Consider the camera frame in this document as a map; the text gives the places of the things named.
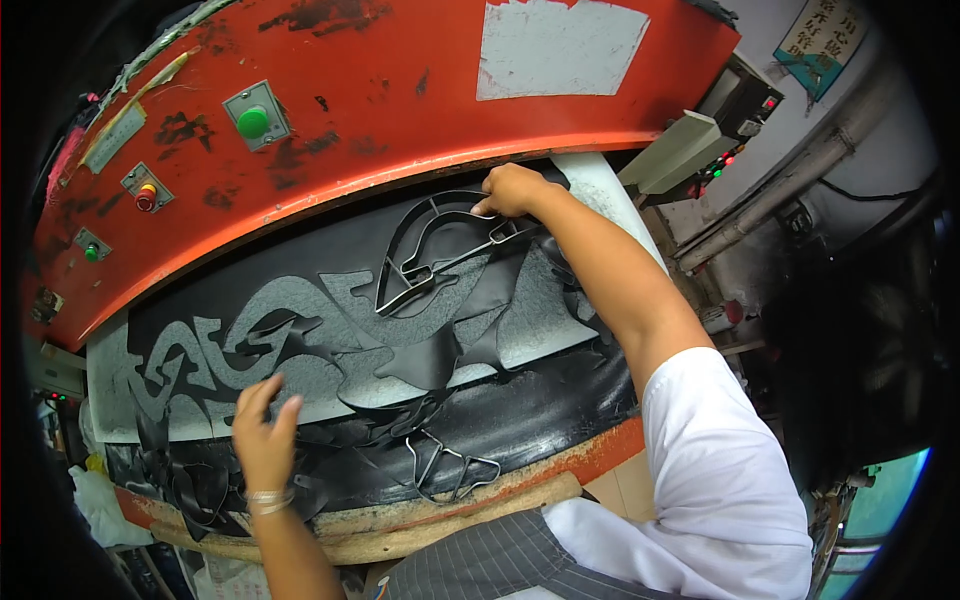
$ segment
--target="metal pipe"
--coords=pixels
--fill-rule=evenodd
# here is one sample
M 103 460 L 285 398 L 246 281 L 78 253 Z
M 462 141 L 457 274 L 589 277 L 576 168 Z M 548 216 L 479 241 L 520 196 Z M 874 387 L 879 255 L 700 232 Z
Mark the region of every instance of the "metal pipe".
M 774 209 L 853 153 L 886 113 L 901 84 L 899 66 L 888 59 L 877 58 L 836 116 L 819 128 L 823 133 L 815 135 L 799 155 L 760 187 L 726 225 L 675 255 L 681 269 L 692 271 L 742 240 Z

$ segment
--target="red emergency stop button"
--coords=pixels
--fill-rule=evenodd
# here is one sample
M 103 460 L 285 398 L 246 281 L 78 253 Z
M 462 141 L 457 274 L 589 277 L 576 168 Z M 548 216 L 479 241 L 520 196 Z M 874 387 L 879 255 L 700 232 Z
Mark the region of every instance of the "red emergency stop button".
M 134 197 L 136 207 L 144 212 L 150 212 L 156 207 L 156 188 L 149 183 L 144 183 L 140 191 Z

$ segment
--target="hand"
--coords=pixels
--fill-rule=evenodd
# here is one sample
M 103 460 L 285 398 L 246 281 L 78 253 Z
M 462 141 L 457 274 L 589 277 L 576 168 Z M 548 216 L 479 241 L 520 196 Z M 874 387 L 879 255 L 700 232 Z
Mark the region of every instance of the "hand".
M 483 191 L 490 196 L 470 212 L 480 216 L 500 213 L 505 217 L 521 217 L 528 212 L 534 214 L 537 202 L 558 188 L 563 189 L 557 183 L 545 180 L 537 171 L 508 162 L 490 170 L 483 181 Z
M 276 424 L 263 421 L 263 414 L 283 385 L 278 373 L 240 393 L 233 419 L 233 448 L 249 492 L 281 492 L 294 468 L 294 438 L 302 396 L 292 396 L 276 417 Z

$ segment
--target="poster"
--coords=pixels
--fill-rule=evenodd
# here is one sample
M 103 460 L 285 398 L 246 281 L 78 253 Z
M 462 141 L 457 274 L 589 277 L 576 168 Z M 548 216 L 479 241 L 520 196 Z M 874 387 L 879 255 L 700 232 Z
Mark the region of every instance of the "poster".
M 774 51 L 774 58 L 819 101 L 867 33 L 863 11 L 852 0 L 807 0 Z

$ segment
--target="white shirt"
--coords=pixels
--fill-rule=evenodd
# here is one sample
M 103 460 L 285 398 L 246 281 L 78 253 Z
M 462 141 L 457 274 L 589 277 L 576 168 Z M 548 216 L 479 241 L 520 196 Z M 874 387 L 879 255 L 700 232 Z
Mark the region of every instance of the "white shirt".
M 690 348 L 660 365 L 641 407 L 657 519 L 623 519 L 573 498 L 543 509 L 576 562 L 702 598 L 806 596 L 812 541 L 780 444 L 727 362 Z M 530 588 L 511 600 L 554 599 Z

